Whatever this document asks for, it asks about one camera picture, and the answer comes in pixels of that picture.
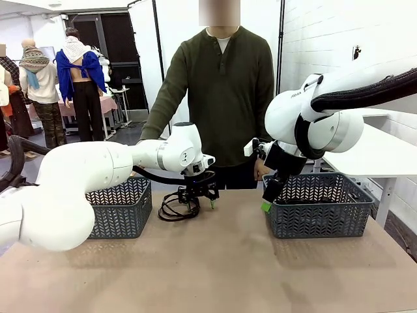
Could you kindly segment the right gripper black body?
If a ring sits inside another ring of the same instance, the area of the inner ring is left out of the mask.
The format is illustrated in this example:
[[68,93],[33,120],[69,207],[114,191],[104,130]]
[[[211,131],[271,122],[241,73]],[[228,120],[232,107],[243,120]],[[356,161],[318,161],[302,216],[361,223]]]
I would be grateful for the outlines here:
[[287,152],[278,142],[272,143],[264,161],[264,165],[277,171],[280,177],[300,174],[305,164],[305,157]]

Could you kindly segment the person's left hand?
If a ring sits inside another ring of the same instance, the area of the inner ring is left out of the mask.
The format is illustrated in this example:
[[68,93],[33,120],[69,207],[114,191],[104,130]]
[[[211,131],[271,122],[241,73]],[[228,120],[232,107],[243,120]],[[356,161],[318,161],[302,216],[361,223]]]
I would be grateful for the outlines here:
[[261,181],[264,175],[268,175],[271,172],[271,169],[265,166],[264,161],[258,158],[255,161],[254,166],[254,178],[257,181]]

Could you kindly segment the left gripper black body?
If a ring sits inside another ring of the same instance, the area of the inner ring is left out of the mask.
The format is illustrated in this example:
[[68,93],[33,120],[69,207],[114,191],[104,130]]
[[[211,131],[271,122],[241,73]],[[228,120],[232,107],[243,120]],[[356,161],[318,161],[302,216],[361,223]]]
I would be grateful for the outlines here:
[[199,174],[195,176],[184,176],[185,187],[183,194],[209,194],[209,185],[212,181],[211,174]]

